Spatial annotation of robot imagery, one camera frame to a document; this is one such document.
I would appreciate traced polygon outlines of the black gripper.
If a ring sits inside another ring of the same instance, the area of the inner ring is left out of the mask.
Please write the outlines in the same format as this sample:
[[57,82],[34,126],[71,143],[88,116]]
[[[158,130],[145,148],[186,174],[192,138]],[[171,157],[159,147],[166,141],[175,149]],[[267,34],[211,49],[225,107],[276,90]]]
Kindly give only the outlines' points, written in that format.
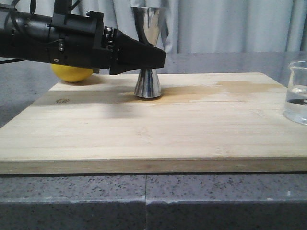
[[109,69],[117,75],[138,69],[164,67],[166,52],[150,41],[151,17],[147,8],[133,8],[138,39],[104,26],[102,13],[89,11],[87,17],[70,11],[54,11],[48,48],[50,62],[65,66]]

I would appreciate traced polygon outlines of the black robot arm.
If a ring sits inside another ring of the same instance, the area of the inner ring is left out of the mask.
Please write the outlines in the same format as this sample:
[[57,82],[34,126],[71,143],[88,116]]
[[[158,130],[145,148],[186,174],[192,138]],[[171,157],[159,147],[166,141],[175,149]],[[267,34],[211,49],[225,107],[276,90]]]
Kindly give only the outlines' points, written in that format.
[[107,69],[111,75],[137,69],[157,69],[166,52],[107,27],[101,12],[72,14],[70,0],[57,0],[53,16],[16,9],[17,1],[0,6],[0,55],[4,58]]

